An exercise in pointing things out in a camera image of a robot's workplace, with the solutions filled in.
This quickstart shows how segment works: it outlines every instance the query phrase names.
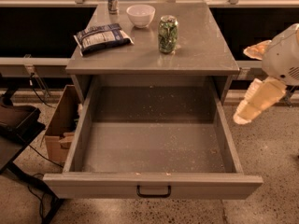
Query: black handle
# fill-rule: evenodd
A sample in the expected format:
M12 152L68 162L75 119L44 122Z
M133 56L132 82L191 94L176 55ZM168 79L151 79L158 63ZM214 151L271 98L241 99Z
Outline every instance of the black handle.
M140 198L168 198L171 194L171 187L168 186L168 190L166 194L142 194L140 193L140 186L137 186L137 195Z

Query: speckled floor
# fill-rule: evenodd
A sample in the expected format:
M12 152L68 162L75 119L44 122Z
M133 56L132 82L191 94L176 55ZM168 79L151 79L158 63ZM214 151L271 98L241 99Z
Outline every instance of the speckled floor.
M40 120L49 124L54 109L33 97L23 101L38 106ZM225 105L224 112L244 172L261 175L264 181L246 200L72 199L64 202L51 223L298 223L299 106L271 107L247 126L233 123L235 108L235 105ZM47 156L42 136L43 133L32 146ZM61 172L29 147L15 163L30 175ZM26 185L13 179L7 172L0 175L0 222L40 223L38 198Z

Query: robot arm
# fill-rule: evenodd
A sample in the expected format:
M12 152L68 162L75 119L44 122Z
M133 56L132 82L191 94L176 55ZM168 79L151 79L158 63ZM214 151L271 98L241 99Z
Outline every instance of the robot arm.
M262 60L262 69L269 77L264 81L256 78L250 84L234 114L234 121L238 124L250 123L278 102L286 94L287 85L299 85L299 23L272 41L246 48L244 53Z

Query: cardboard box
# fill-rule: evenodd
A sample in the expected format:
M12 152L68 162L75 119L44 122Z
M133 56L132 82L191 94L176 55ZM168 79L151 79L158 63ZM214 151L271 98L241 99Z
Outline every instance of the cardboard box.
M78 117L79 103L75 86L65 86L63 95L45 132L49 160L65 162L72 141L71 133L75 131L74 119Z

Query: open drawer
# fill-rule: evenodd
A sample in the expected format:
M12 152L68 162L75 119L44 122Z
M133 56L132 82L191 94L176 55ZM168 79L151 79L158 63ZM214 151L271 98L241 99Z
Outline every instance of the open drawer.
M245 199L244 175L213 77L93 76L59 198Z

